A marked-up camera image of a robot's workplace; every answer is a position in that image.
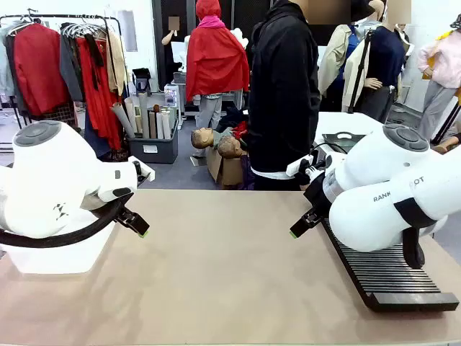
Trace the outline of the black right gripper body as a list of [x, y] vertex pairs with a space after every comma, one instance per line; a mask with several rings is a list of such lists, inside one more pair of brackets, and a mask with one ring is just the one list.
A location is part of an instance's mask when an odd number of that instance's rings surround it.
[[330, 201], [323, 191], [324, 176], [317, 176], [307, 187], [304, 196], [311, 204], [308, 211], [316, 216], [327, 216], [330, 210]]

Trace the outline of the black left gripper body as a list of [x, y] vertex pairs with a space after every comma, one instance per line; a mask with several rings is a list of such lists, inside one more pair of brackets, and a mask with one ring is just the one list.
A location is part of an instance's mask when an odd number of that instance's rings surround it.
[[121, 205], [117, 209], [116, 216], [114, 218], [115, 222], [118, 223], [130, 223], [132, 221], [132, 213], [124, 205]]

